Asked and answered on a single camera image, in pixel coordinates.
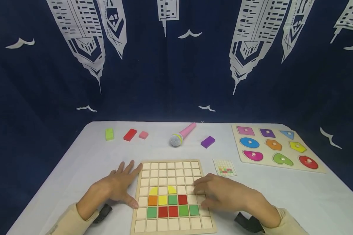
silver microphone head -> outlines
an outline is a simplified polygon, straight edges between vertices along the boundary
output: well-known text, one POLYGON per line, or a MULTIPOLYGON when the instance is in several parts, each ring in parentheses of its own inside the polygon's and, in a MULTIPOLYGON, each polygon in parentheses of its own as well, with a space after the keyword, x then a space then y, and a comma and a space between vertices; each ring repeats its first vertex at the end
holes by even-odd
POLYGON ((182 144, 183 136, 181 134, 173 134, 170 138, 170 144, 177 147, 182 144))

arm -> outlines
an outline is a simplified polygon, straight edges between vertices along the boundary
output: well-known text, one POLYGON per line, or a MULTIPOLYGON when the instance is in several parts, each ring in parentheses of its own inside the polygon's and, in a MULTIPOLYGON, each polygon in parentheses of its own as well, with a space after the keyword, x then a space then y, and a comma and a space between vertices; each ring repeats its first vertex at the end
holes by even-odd
POLYGON ((118 170, 97 181, 76 204, 72 204, 59 217, 47 235, 82 235, 99 215, 97 207, 107 199, 124 201, 130 207, 139 207, 136 200, 127 193, 128 186, 142 169, 140 164, 132 173, 134 161, 124 169, 121 163, 118 170))
POLYGON ((203 208, 224 211, 245 211, 259 220, 265 234, 306 235, 308 234, 285 209, 272 206, 258 191, 241 183, 208 174, 195 181, 195 192, 205 191, 207 198, 203 208))

white tablecloth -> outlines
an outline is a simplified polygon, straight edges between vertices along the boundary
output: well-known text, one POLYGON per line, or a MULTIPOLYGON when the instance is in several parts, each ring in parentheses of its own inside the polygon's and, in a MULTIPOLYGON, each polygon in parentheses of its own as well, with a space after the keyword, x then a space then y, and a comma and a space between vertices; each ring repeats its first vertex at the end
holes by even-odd
MULTIPOLYGON (((353 234, 353 192, 328 168, 321 174, 242 163, 228 123, 198 123, 182 146, 169 146, 170 136, 187 125, 117 121, 88 124, 7 234, 45 234, 92 183, 116 169, 121 161, 129 163, 131 159, 136 163, 145 159, 200 159, 204 174, 216 173, 212 159, 231 160, 238 174, 231 179, 257 189, 273 205, 287 208, 311 235, 353 234), (106 128, 114 129, 113 141, 105 141, 106 128), (138 134, 146 131, 149 136, 143 140, 136 135, 132 141, 124 141, 130 128, 138 134), (216 142, 205 149, 200 143, 208 136, 216 142)), ((286 129, 280 124, 273 127, 286 129)), ((135 191, 134 184, 128 192, 134 196, 135 191)), ((126 205, 115 205, 104 222, 89 228, 86 234, 129 234, 132 212, 126 205)), ((235 216, 216 214, 218 234, 246 234, 233 221, 235 216)))

pink microphone handle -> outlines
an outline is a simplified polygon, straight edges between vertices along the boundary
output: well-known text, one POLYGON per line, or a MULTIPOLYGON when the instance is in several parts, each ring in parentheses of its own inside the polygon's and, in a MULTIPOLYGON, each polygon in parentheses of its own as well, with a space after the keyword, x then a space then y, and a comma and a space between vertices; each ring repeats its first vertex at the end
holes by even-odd
POLYGON ((183 139, 188 136, 188 134, 196 127, 196 123, 191 123, 189 126, 183 129, 183 131, 179 132, 183 136, 183 139))

toy microphone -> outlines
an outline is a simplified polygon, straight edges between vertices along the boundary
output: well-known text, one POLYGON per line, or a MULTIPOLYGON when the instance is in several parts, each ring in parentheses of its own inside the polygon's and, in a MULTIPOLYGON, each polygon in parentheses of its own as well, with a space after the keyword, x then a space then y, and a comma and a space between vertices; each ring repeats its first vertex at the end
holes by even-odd
POLYGON ((184 138, 188 136, 188 134, 196 127, 196 123, 191 123, 187 126, 183 131, 173 134, 170 138, 170 144, 174 147, 177 147, 182 144, 184 138))

